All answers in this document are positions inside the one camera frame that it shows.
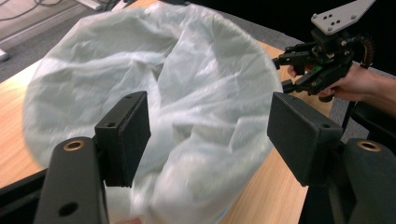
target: plastic bag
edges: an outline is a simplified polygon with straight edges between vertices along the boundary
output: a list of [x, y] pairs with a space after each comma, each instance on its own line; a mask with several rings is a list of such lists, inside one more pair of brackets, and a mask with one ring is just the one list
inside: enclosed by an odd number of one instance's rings
[[151, 137], [131, 189], [106, 188], [111, 222], [216, 223], [266, 158], [273, 91], [264, 49], [196, 5], [124, 9], [82, 19], [42, 60], [23, 109], [26, 145], [53, 148], [126, 94], [148, 92]]

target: wooden table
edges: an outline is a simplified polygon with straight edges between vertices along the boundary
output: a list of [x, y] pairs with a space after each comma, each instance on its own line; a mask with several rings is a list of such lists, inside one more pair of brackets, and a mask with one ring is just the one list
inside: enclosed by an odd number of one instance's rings
[[[130, 7], [146, 7], [153, 2], [155, 0], [140, 0]], [[272, 58], [283, 52], [260, 44]], [[41, 170], [26, 149], [22, 136], [22, 103], [37, 66], [38, 62], [0, 84], [0, 188]], [[290, 78], [286, 67], [278, 73], [281, 80]], [[329, 115], [331, 103], [324, 104], [305, 92], [296, 96]], [[298, 223], [306, 191], [273, 148], [220, 223]]]

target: robotic hand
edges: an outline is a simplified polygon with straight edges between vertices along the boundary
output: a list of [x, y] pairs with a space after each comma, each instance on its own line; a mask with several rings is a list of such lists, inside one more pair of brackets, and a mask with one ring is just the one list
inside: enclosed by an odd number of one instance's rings
[[[273, 59], [276, 68], [280, 65], [293, 65], [297, 75], [303, 75], [295, 83], [282, 82], [283, 91], [307, 91], [316, 95], [347, 75], [355, 56], [357, 43], [363, 44], [365, 54], [361, 66], [368, 68], [374, 56], [374, 42], [368, 35], [351, 36], [345, 29], [358, 21], [374, 0], [358, 0], [341, 7], [314, 14], [311, 21], [317, 26], [311, 35], [314, 41], [287, 47], [285, 52]], [[310, 64], [313, 69], [305, 72]], [[331, 97], [320, 98], [330, 102]]]

